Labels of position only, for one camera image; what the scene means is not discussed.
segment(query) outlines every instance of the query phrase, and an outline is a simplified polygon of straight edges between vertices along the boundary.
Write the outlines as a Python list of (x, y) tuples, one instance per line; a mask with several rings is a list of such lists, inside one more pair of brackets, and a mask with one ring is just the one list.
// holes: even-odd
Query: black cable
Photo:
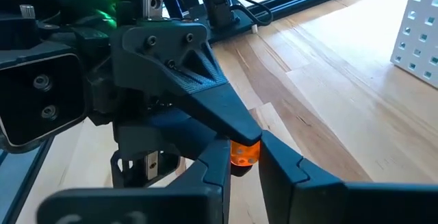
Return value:
[(52, 25), (58, 25), (60, 23), (61, 11), (57, 11), (57, 13), (49, 18), (45, 18), (41, 20), (43, 23), (49, 23)]
[(269, 24), (271, 24), (271, 22), (274, 20), (274, 15), (272, 15), (272, 12), (271, 12), (271, 10), (267, 7), (267, 6), (265, 6), (265, 5), (263, 5), (263, 4), (261, 4), (261, 3), (258, 3), (258, 2), (255, 2), (255, 1), (253, 1), (253, 0), (245, 0), (245, 1), (247, 1), (247, 2), (249, 2), (249, 3), (251, 3), (251, 4), (253, 4), (253, 5), (257, 5), (257, 6), (259, 6), (259, 7), (261, 7), (263, 10), (265, 10), (267, 13), (268, 13), (268, 16), (269, 16), (269, 19), (267, 20), (267, 21), (260, 21), (254, 14), (252, 14), (249, 10), (248, 10), (248, 8), (245, 8), (244, 6), (242, 6), (242, 5), (232, 5), (231, 6), (231, 9), (232, 10), (240, 10), (240, 11), (242, 11), (243, 13), (245, 13), (254, 23), (256, 23), (257, 25), (259, 25), (259, 26), (266, 26), (266, 25), (269, 25)]

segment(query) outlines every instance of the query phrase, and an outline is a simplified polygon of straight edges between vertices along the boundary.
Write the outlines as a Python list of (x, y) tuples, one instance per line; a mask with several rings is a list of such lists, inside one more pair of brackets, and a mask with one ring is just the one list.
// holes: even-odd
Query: textured black surface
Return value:
[[(193, 35), (190, 42), (188, 34)], [(153, 45), (147, 44), (150, 37), (155, 37)], [(148, 95), (180, 97), (227, 82), (207, 43), (207, 28), (200, 23), (121, 27), (111, 35), (111, 53), (114, 83)]]
[(273, 224), (289, 221), (295, 185), (309, 180), (298, 164), (302, 156), (272, 133), (263, 131), (259, 176), (268, 220)]
[(251, 146), (261, 136), (261, 128), (230, 84), (186, 95), (175, 105), (219, 134)]
[(343, 223), (438, 223), (437, 185), (355, 182), (346, 186)]
[(52, 224), (60, 219), (81, 220), (83, 224), (125, 223), (134, 213), (146, 219), (137, 223), (226, 224), (229, 151), (229, 140), (216, 139), (199, 160), (166, 188), (81, 189), (55, 193), (38, 209), (38, 223)]

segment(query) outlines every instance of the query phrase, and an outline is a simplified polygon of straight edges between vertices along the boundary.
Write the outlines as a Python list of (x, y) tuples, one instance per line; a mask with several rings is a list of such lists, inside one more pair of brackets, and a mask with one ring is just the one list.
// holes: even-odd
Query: hex bolt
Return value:
[(168, 68), (170, 68), (170, 69), (173, 69), (176, 65), (177, 65), (177, 63), (175, 63), (174, 60), (168, 60), (168, 61), (166, 62), (166, 66), (167, 66)]
[(48, 119), (50, 121), (53, 121), (57, 118), (57, 110), (54, 105), (48, 105), (45, 107), (41, 112), (41, 117), (43, 119)]
[(47, 75), (41, 74), (35, 77), (34, 87), (38, 90), (49, 91), (52, 88), (52, 83)]
[(155, 44), (157, 44), (157, 37), (156, 36), (149, 36), (146, 43), (148, 46), (153, 47)]
[(187, 35), (185, 36), (185, 40), (186, 40), (187, 42), (192, 42), (192, 41), (193, 41), (193, 34), (192, 34), (192, 33), (187, 34)]

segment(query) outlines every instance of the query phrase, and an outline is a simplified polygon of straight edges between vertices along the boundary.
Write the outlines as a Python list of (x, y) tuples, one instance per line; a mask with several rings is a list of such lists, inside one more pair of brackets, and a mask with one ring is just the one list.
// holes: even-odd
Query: metal frame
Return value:
[[(315, 5), (319, 5), (330, 0), (267, 0), (262, 2), (262, 4), (266, 5), (273, 11), (274, 19), (280, 19), (285, 16), (289, 16), (291, 14), (303, 11), (307, 8), (311, 8)], [(257, 6), (251, 6), (248, 8), (253, 14), (256, 14), (260, 19), (264, 19), (265, 14), (261, 11), (261, 9)], [(210, 40), (211, 43), (218, 42), (220, 40), (226, 40), (232, 36), (236, 36), (238, 34), (247, 32), (251, 30), (251, 25), (246, 24), (245, 26), (235, 28), (233, 31), (227, 31), (227, 34), (224, 35), (215, 35), (214, 38)], [(12, 192), (12, 197), (6, 198), (2, 196), (0, 198), (0, 221), (2, 224), (6, 223), (14, 223), (23, 207), (23, 204), (29, 194), (29, 191), (36, 179), (38, 171), (46, 154), (51, 146), (53, 139), (50, 139), (45, 144), (43, 144), (39, 149), (35, 151), (31, 151), (27, 154), (21, 155), (23, 159), (20, 164), (14, 163), (12, 159), (14, 156), (7, 154), (4, 151), (0, 150), (0, 178), (2, 176), (1, 169), (14, 167), (15, 172), (17, 173), (17, 177), (8, 177), (10, 180), (7, 184), (11, 186), (16, 186), (16, 190)], [(4, 212), (5, 214), (1, 215), (2, 207), (7, 206), (6, 201), (10, 207)]]
[(53, 138), (24, 154), (0, 150), (0, 182), (4, 189), (0, 196), (1, 224), (16, 222), (52, 142)]

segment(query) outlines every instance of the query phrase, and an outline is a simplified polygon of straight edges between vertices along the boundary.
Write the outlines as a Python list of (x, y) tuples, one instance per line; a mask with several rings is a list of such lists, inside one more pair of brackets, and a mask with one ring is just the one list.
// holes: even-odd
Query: wooden surface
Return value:
[[(438, 182), (438, 92), (389, 58), (407, 0), (334, 0), (214, 52), (259, 124), (342, 179)], [(110, 126), (58, 136), (17, 223), (47, 195), (110, 186)], [(230, 223), (267, 223), (257, 167), (232, 177)]]

